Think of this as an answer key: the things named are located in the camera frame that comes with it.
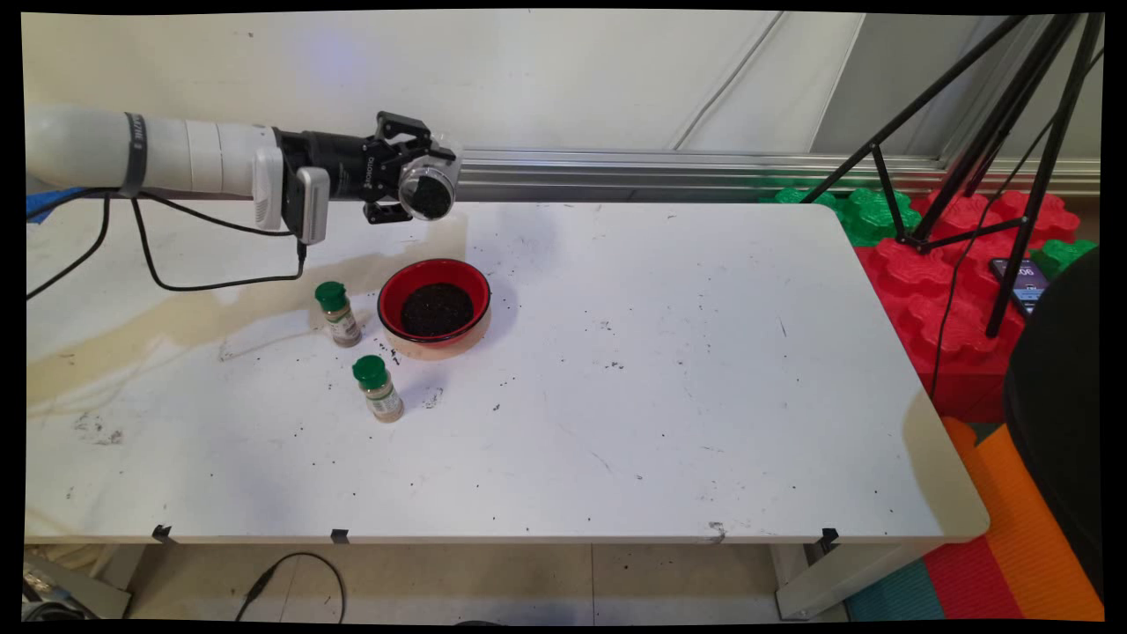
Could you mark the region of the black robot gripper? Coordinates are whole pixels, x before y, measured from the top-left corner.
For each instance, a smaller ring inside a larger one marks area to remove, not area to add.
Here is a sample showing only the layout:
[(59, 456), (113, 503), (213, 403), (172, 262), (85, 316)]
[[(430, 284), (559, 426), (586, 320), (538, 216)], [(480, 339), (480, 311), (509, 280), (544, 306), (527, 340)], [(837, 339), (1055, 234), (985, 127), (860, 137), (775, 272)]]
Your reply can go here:
[(384, 200), (398, 197), (400, 157), (458, 159), (458, 151), (443, 148), (424, 122), (391, 111), (378, 111), (374, 136), (282, 130), (276, 130), (275, 136), (290, 177), (298, 177), (302, 168), (325, 170), (329, 198), (365, 202), (364, 217), (370, 225), (412, 220), (401, 202)]

